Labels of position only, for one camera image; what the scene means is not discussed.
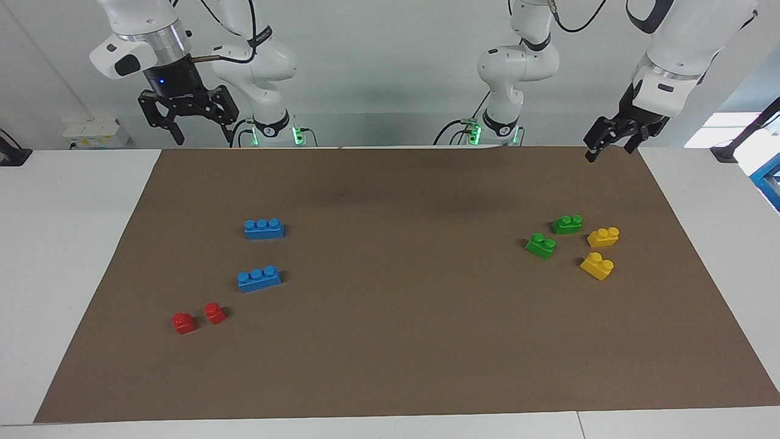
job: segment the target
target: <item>blue object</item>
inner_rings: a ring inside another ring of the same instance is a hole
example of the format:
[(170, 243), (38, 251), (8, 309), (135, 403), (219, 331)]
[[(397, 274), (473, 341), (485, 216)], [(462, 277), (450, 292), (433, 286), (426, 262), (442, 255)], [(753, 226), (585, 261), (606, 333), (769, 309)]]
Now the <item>blue object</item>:
[(269, 221), (248, 219), (244, 223), (244, 234), (247, 239), (276, 239), (285, 236), (285, 225), (277, 218)]
[(778, 184), (778, 173), (780, 173), (780, 154), (777, 154), (766, 165), (759, 168), (750, 179), (758, 189), (764, 193), (775, 209), (780, 212), (780, 184)]
[(279, 270), (274, 266), (267, 266), (263, 269), (256, 268), (249, 273), (242, 271), (236, 279), (239, 281), (239, 289), (242, 293), (251, 293), (282, 283)]

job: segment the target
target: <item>wall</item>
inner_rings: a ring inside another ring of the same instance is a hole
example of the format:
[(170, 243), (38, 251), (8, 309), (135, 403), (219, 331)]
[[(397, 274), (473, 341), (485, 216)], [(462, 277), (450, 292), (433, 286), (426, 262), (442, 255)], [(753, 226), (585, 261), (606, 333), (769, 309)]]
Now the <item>wall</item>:
[[(648, 1), (632, 0), (632, 9)], [(480, 53), (518, 41), (506, 3), (498, 0), (259, 4), (275, 37), (299, 60), (298, 75), (279, 85), (285, 100), (317, 131), (321, 145), (430, 144), (446, 122), (470, 116), (484, 96)], [(596, 4), (558, 1), (571, 27)], [(608, 2), (580, 34), (553, 30), (560, 72), (523, 86), (527, 145), (580, 145), (597, 117), (614, 114), (650, 40), (633, 28), (624, 7)], [(194, 32), (195, 54), (230, 38), (197, 0), (181, 0), (177, 9)], [(780, 16), (780, 2), (762, 2), (761, 12), (715, 60), (683, 115), (652, 144), (682, 146), (780, 42), (771, 19)], [(147, 86), (142, 75), (111, 81), (89, 63), (89, 52), (111, 32), (94, 0), (0, 0), (0, 14), (0, 123), (20, 140), (59, 148), (62, 119), (108, 116), (121, 121), (136, 147), (175, 146), (166, 132), (147, 126), (137, 107), (137, 95)], [(208, 67), (201, 72), (208, 86), (219, 83)], [(248, 116), (243, 99), (236, 101)], [(182, 119), (181, 125), (186, 147), (224, 145), (213, 123)]]
[(761, 112), (780, 96), (780, 45), (723, 103), (722, 112)]

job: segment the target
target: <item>lego brick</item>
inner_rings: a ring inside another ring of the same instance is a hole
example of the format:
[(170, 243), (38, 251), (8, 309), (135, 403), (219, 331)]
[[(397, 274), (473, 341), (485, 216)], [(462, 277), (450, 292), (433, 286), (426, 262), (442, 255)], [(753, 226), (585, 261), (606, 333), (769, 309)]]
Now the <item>lego brick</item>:
[(185, 312), (177, 312), (173, 315), (173, 329), (181, 335), (187, 334), (197, 329), (195, 319)]
[(587, 237), (587, 243), (591, 248), (611, 247), (620, 238), (620, 230), (617, 227), (608, 229), (599, 229), (590, 232)]
[(263, 288), (273, 287), (282, 282), (279, 277), (279, 271), (274, 266), (267, 266), (264, 269), (253, 269), (251, 272), (239, 273), (237, 280), (239, 289), (243, 293), (251, 293)]
[(596, 279), (604, 280), (612, 273), (615, 264), (609, 259), (602, 258), (601, 253), (593, 252), (580, 264), (580, 268), (590, 273)]
[(222, 311), (222, 308), (220, 308), (219, 304), (216, 302), (212, 302), (204, 306), (203, 312), (206, 314), (206, 318), (209, 322), (211, 322), (212, 325), (216, 325), (217, 323), (220, 323), (222, 320), (227, 318), (225, 312)]
[(552, 224), (552, 233), (557, 235), (575, 234), (583, 228), (583, 217), (564, 215)]
[(244, 222), (244, 234), (247, 239), (277, 239), (285, 236), (285, 226), (277, 218), (269, 221), (248, 219)]
[(533, 234), (526, 244), (526, 250), (542, 259), (549, 259), (555, 250), (555, 241), (549, 238), (544, 239), (543, 234)]

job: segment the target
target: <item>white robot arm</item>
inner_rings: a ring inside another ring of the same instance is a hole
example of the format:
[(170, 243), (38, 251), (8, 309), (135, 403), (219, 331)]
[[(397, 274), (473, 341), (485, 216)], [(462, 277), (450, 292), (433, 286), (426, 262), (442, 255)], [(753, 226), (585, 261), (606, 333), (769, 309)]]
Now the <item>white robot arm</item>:
[[(629, 18), (653, 41), (637, 66), (631, 85), (612, 119), (600, 117), (584, 140), (593, 162), (602, 149), (630, 137), (633, 152), (658, 136), (670, 118), (680, 114), (690, 92), (701, 83), (714, 57), (756, 15), (757, 0), (655, 0), (645, 20)], [(551, 8), (557, 13), (555, 2)]]
[[(174, 119), (203, 116), (219, 123), (225, 139), (232, 143), (236, 133), (229, 125), (237, 120), (238, 107), (226, 86), (207, 90), (195, 66), (197, 62), (213, 62), (217, 76), (246, 96), (254, 126), (260, 128), (265, 142), (304, 142), (294, 116), (271, 84), (293, 77), (293, 55), (271, 36), (273, 31), (254, 0), (217, 0), (222, 26), (245, 42), (221, 46), (214, 54), (198, 58), (190, 54), (190, 33), (184, 31), (168, 0), (97, 1), (114, 34), (92, 51), (90, 60), (112, 79), (144, 72), (152, 90), (141, 93), (138, 102), (152, 127), (170, 130), (181, 145), (184, 136)], [(158, 104), (168, 109), (165, 116)]]
[[(295, 125), (295, 116), (282, 102), (282, 94), (272, 81), (287, 80), (296, 72), (292, 52), (271, 36), (272, 30), (254, 0), (217, 0), (222, 26), (239, 35), (245, 43), (223, 45), (214, 54), (222, 58), (251, 59), (247, 63), (216, 61), (212, 64), (218, 77), (239, 89), (252, 109), (253, 128), (261, 145), (294, 146), (303, 143)], [(249, 7), (254, 9), (253, 21)], [(254, 35), (262, 36), (258, 42)]]
[(523, 107), (518, 83), (547, 79), (558, 72), (560, 55), (551, 43), (551, 23), (546, 0), (515, 0), (512, 29), (522, 41), (480, 56), (477, 70), (490, 87), (479, 119), (482, 143), (506, 145), (515, 136)]

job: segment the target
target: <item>table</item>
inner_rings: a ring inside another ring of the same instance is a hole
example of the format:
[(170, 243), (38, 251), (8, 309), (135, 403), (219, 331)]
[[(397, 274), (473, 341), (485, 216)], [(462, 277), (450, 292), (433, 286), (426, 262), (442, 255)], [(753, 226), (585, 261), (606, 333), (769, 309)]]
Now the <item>table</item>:
[[(149, 177), (157, 151), (37, 152), (0, 173), (2, 195), (0, 423), (34, 418)], [(736, 166), (707, 151), (642, 150), (680, 223), (775, 384), (780, 299), (772, 252), (780, 219)], [(31, 266), (50, 267), (32, 273)], [(237, 437), (777, 437), (779, 408), (564, 412), (496, 416), (270, 419), (0, 427), (0, 437), (230, 431)]]

